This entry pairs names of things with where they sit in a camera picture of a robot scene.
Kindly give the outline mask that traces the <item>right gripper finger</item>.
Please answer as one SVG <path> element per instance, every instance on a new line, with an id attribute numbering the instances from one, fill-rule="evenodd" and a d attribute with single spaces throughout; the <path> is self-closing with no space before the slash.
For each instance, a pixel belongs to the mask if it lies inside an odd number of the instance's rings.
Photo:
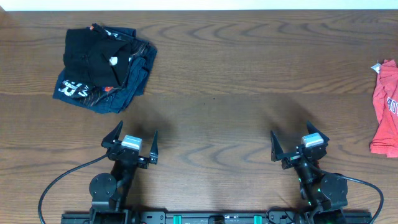
<path id="1" fill-rule="evenodd" d="M 277 136 L 273 131 L 271 131 L 271 143 L 272 143 L 271 160 L 273 162 L 281 160 L 282 156 L 284 155 L 284 152 L 282 150 L 282 147 L 279 143 Z"/>
<path id="2" fill-rule="evenodd" d="M 328 143 L 330 140 L 326 135 L 324 135 L 321 131 L 314 127 L 314 125 L 310 121 L 307 121 L 307 131 L 308 134 L 319 133 L 324 139 L 324 144 Z"/>

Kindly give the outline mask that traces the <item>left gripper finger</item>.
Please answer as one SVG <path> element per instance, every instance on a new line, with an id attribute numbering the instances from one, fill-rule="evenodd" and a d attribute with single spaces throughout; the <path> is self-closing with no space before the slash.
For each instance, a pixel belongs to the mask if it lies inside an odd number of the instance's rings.
<path id="1" fill-rule="evenodd" d="M 108 135 L 106 135 L 103 138 L 101 146 L 104 148 L 113 147 L 115 145 L 115 142 L 119 140 L 122 127 L 123 127 L 123 121 L 120 121 L 119 124 Z"/>
<path id="2" fill-rule="evenodd" d="M 154 139 L 151 145 L 150 149 L 150 163 L 151 164 L 157 164 L 158 158 L 159 158 L 159 150 L 158 150 L 158 145 L 157 145 L 157 138 L 158 138 L 158 130 L 155 131 L 154 134 Z"/>

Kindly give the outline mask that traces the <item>red t-shirt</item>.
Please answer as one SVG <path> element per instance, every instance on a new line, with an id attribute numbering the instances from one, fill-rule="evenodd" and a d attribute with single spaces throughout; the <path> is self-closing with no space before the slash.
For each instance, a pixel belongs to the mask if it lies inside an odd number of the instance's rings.
<path id="1" fill-rule="evenodd" d="M 379 66 L 373 93 L 378 128 L 370 151 L 397 158 L 397 62 L 385 60 Z"/>

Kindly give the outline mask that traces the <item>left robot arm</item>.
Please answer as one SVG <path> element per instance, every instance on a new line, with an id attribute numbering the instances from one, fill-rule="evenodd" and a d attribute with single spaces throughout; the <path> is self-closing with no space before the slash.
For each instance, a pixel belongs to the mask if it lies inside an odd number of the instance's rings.
<path id="1" fill-rule="evenodd" d="M 140 155 L 142 139 L 130 135 L 119 139 L 122 127 L 123 122 L 120 121 L 101 142 L 101 146 L 107 149 L 106 157 L 114 165 L 111 172 L 98 174 L 90 182 L 90 223 L 141 222 L 139 212 L 127 207 L 127 196 L 136 170 L 147 169 L 149 164 L 156 165 L 158 162 L 158 132 L 154 133 L 149 156 L 144 157 Z"/>

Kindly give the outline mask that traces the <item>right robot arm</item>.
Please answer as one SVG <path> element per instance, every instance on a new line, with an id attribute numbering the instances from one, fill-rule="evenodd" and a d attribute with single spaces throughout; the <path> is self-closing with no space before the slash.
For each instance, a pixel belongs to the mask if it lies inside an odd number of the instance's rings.
<path id="1" fill-rule="evenodd" d="M 347 180 L 336 173 L 327 174 L 319 167 L 319 160 L 326 155 L 329 138 L 311 122 L 307 122 L 308 134 L 294 152 L 284 152 L 274 132 L 271 132 L 271 160 L 281 161 L 283 169 L 295 169 L 301 197 L 308 208 L 294 215 L 295 223 L 346 223 L 342 208 L 347 206 Z"/>

